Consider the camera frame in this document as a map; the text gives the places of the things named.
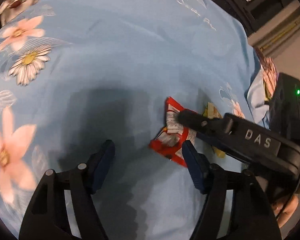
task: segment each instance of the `blue bed sheet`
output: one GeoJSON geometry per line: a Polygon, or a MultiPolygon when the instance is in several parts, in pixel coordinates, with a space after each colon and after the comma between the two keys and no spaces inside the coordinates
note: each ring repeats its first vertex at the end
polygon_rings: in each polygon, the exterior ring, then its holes
{"type": "Polygon", "coordinates": [[[0,30],[0,217],[17,236],[44,171],[71,169],[112,139],[117,157],[93,196],[109,239],[189,239],[205,196],[148,148],[164,101],[252,121],[245,95],[259,69],[242,25],[211,0],[40,0],[0,30]]]}

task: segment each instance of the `peach flower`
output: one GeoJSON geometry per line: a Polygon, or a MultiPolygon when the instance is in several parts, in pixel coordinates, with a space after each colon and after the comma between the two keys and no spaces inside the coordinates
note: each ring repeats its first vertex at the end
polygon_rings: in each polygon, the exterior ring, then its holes
{"type": "Polygon", "coordinates": [[[18,22],[17,26],[7,28],[2,33],[2,37],[6,39],[0,44],[0,51],[9,44],[11,44],[14,51],[21,49],[26,43],[28,36],[42,37],[44,35],[44,30],[35,29],[42,20],[43,16],[37,16],[30,20],[23,19],[18,22]]]}
{"type": "Polygon", "coordinates": [[[0,133],[0,194],[9,204],[14,201],[12,181],[21,189],[34,190],[36,181],[28,165],[22,160],[34,137],[36,126],[27,124],[13,132],[13,113],[10,107],[2,112],[0,133]]]}
{"type": "Polygon", "coordinates": [[[244,118],[245,119],[245,116],[243,114],[243,112],[241,111],[241,108],[240,108],[240,105],[238,102],[234,102],[233,100],[231,100],[231,103],[234,107],[233,109],[233,114],[238,116],[238,117],[241,117],[241,118],[244,118]]]}

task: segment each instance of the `yellow packet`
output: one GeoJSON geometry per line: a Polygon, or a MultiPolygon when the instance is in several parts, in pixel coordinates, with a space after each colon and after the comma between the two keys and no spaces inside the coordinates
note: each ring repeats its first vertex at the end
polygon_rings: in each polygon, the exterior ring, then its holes
{"type": "MultiPolygon", "coordinates": [[[[221,114],[219,113],[218,109],[214,106],[213,103],[208,103],[204,112],[203,112],[203,116],[204,117],[208,117],[210,119],[212,118],[222,118],[221,114]]],[[[214,151],[214,153],[219,157],[219,158],[225,158],[226,157],[226,153],[219,150],[218,148],[212,146],[212,149],[214,151]]]]}

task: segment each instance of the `beige wall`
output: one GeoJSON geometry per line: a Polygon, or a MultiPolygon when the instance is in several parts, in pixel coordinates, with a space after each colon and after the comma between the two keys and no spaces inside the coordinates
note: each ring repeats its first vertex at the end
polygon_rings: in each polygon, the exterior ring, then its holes
{"type": "Polygon", "coordinates": [[[300,30],[280,48],[274,58],[279,72],[285,72],[300,79],[300,30]]]}

